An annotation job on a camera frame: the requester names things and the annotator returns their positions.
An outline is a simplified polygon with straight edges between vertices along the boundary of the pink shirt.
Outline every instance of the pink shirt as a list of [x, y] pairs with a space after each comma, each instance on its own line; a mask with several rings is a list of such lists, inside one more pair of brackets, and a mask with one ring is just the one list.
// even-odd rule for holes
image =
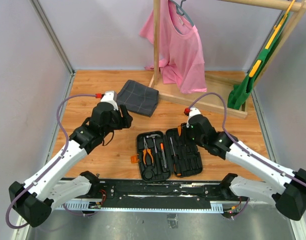
[[[161, 0], [159, 67], [164, 84], [177, 84], [180, 92], [206, 92], [204, 58], [198, 29], [177, 14], [176, 6]], [[154, 17], [149, 16], [140, 36], [154, 43]]]

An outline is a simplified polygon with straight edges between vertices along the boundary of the orange pliers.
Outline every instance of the orange pliers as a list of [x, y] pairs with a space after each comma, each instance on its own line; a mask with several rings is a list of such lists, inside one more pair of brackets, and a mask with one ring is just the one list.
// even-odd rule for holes
[[146, 157], [147, 157], [147, 154], [149, 155], [149, 157], [151, 158], [151, 164], [153, 165], [154, 163], [154, 159], [153, 159], [153, 156], [152, 156], [152, 152], [151, 152], [151, 149], [148, 148], [148, 143], [147, 141], [144, 139], [144, 150], [143, 150], [143, 163], [145, 165], [147, 165], [147, 161], [146, 161]]

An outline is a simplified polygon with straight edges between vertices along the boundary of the clothing rack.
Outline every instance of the clothing rack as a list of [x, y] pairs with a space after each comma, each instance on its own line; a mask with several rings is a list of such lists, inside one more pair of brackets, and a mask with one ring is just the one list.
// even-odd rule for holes
[[[154, 75], [149, 83], [149, 87], [157, 89], [159, 91], [159, 97], [162, 100], [166, 100], [173, 103], [183, 104], [189, 106], [193, 100], [197, 97], [201, 96], [203, 93], [196, 92], [191, 94], [183, 94], [180, 93], [176, 84], [163, 84], [162, 75], [159, 68], [159, 60], [160, 60], [160, 9], [161, 9], [161, 0], [153, 0], [153, 16], [154, 16]], [[286, 11], [291, 1], [287, 0], [220, 0], [223, 2], [251, 5], [269, 9], [277, 9]], [[272, 63], [273, 59], [285, 43], [285, 41], [290, 36], [293, 29], [299, 23], [304, 13], [306, 12], [306, 0], [302, 0], [301, 2], [294, 2], [290, 8], [290, 11], [293, 12], [292, 16], [289, 18], [287, 23], [285, 24], [277, 47], [272, 53], [270, 59], [266, 63], [265, 67], [257, 77], [255, 81], [255, 85], [259, 82], [260, 78], [267, 70], [267, 68]], [[234, 84], [240, 84], [243, 79], [234, 79], [231, 76], [223, 77], [215, 74], [211, 74], [206, 72], [205, 79], [207, 82], [207, 91], [208, 92], [217, 92], [222, 95], [225, 100], [228, 100], [229, 94], [233, 89]], [[195, 104], [197, 108], [202, 110], [211, 111], [215, 113], [224, 113], [224, 107], [222, 106], [222, 102], [216, 98], [205, 97], [201, 99], [198, 103]], [[227, 113], [230, 116], [235, 116], [238, 118], [246, 118], [248, 115], [248, 102], [239, 109], [227, 109]]]

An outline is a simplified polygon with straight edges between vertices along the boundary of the green garment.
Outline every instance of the green garment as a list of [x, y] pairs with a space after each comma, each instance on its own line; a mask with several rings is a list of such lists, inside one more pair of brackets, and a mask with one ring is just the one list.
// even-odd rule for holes
[[287, 17], [281, 26], [280, 30], [278, 31], [277, 35], [275, 36], [274, 40], [272, 41], [272, 44], [268, 49], [263, 49], [257, 56], [256, 61], [261, 60], [261, 63], [254, 74], [253, 77], [249, 77], [249, 74], [246, 75], [244, 78], [243, 82], [240, 85], [234, 85], [233, 90], [228, 96], [228, 101], [227, 101], [227, 106], [231, 109], [236, 109], [239, 110], [240, 107], [246, 102], [248, 99], [249, 95], [251, 94], [253, 87], [254, 87], [254, 82], [257, 79], [258, 75], [264, 68], [264, 66], [267, 64], [268, 60], [270, 59], [272, 53], [274, 52], [275, 48], [279, 44], [280, 41], [280, 35], [282, 32], [282, 29], [287, 22], [289, 18], [289, 13], [287, 14]]

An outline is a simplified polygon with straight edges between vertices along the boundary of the gray hanger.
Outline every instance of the gray hanger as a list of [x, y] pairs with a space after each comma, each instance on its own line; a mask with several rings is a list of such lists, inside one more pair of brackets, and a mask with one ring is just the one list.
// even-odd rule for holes
[[184, 16], [185, 15], [185, 17], [186, 17], [186, 19], [188, 20], [188, 22], [192, 25], [192, 27], [194, 27], [194, 23], [193, 23], [193, 21], [191, 20], [191, 18], [189, 17], [189, 15], [183, 10], [183, 8], [182, 8], [182, 4], [183, 4], [183, 2], [185, 2], [186, 0], [182, 0], [181, 1], [181, 5], [179, 5], [179, 4], [177, 4], [175, 1], [173, 1], [173, 0], [169, 0], [169, 1], [171, 1], [172, 3], [174, 3], [175, 4], [175, 6], [176, 6], [176, 13], [178, 14], [178, 15], [180, 15], [180, 16]]

